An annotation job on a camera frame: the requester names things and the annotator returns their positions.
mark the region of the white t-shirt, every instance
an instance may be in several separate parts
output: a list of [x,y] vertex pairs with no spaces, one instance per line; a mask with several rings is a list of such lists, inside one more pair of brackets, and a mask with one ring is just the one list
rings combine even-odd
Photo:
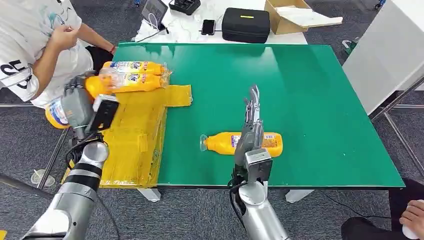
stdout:
[[[81,18],[70,0],[0,0],[0,81],[3,86],[30,100],[39,88],[39,81],[30,69],[46,47],[53,30],[70,25],[78,30]],[[64,91],[73,77],[93,69],[93,60],[81,40],[76,46],[59,54],[50,83],[31,102],[40,108]]]

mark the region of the metal table frame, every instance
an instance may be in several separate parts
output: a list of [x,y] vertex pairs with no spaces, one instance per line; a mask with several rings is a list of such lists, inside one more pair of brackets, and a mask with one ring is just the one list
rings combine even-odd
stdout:
[[[35,107],[34,105],[32,105],[31,103],[22,103],[22,104],[6,104],[6,103],[1,103],[0,104],[0,108],[28,108],[28,107]],[[69,132],[69,127],[64,129],[62,131],[62,133],[59,136],[59,140],[56,143],[56,146],[54,147],[53,153],[50,156],[50,159],[48,160],[47,166],[45,167],[45,172],[44,175],[42,176],[40,182],[37,185],[37,189],[38,190],[42,190],[44,188],[44,185],[46,184],[47,178],[49,177],[50,173],[52,172],[52,168],[53,165],[56,162],[56,159],[58,158],[59,152],[62,149],[62,145],[64,144],[64,141],[68,135]],[[39,195],[40,193],[37,193],[36,190],[34,190],[31,185],[28,185],[26,183],[20,182],[14,178],[11,178],[7,175],[1,174],[0,173],[0,182],[4,182],[6,184],[9,184],[13,187],[16,187],[18,189],[27,191],[27,192],[32,192],[35,193],[37,195]]]
[[418,169],[419,173],[424,178],[424,165],[419,161],[418,157],[415,155],[414,151],[409,146],[407,140],[402,135],[399,128],[396,126],[392,117],[389,115],[389,111],[392,110],[392,109],[410,109],[410,110],[424,109],[424,105],[399,104],[407,96],[408,93],[410,93],[411,91],[414,91],[415,89],[417,89],[423,83],[424,83],[424,76],[422,76],[417,81],[415,81],[410,87],[408,87],[399,96],[397,96],[391,103],[389,103],[380,112],[378,112],[374,117],[372,117],[371,122],[375,123],[381,116],[384,116],[387,119],[391,128],[394,130],[397,137],[402,142],[402,145],[407,150],[409,156],[411,157],[411,159],[412,159],[413,163],[415,164],[416,168]]

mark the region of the black case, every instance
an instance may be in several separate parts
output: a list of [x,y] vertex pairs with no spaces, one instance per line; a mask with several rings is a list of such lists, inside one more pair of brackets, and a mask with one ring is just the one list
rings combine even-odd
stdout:
[[187,14],[188,16],[192,15],[198,7],[200,7],[200,0],[175,0],[174,4],[169,3],[170,9]]
[[227,41],[263,44],[270,34],[270,13],[229,7],[222,19],[222,38]]

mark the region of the gray carpet floor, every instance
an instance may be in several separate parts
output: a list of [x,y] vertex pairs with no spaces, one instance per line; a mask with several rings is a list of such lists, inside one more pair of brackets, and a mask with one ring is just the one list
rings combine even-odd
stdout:
[[[73,0],[82,20],[114,43],[135,36],[141,21],[132,0]],[[376,15],[374,0],[308,0],[318,13],[344,17],[344,24],[312,28],[305,33],[310,44],[329,44],[343,64],[341,41],[361,36]],[[20,103],[7,89],[0,90],[0,103]],[[424,104],[424,94],[413,92],[405,103]],[[419,157],[424,157],[424,112],[394,110],[392,117]],[[374,124],[393,162],[403,177],[421,183],[408,153],[385,119]],[[59,138],[60,130],[45,120],[37,108],[0,109],[0,172],[30,184],[33,169],[42,169]],[[65,171],[61,160],[52,172],[60,181]],[[46,188],[54,193],[58,186]],[[335,204],[320,191],[301,201],[285,201],[285,189],[269,190],[268,198],[293,240],[339,240],[342,223],[355,214]],[[241,240],[246,233],[228,201],[227,190],[162,189],[162,200],[147,201],[135,189],[101,189],[99,195],[116,219],[123,240]],[[384,190],[326,190],[326,194],[364,215],[389,216],[388,192]],[[46,200],[0,184],[0,230],[8,240],[18,239],[45,211]],[[390,222],[372,218],[378,227],[390,229]],[[91,217],[88,240],[113,240],[116,232],[101,205]]]

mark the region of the smartphone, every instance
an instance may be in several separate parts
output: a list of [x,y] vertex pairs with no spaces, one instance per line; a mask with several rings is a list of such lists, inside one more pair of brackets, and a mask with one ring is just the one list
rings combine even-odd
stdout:
[[215,34],[215,20],[204,20],[201,27],[202,35],[214,35]]

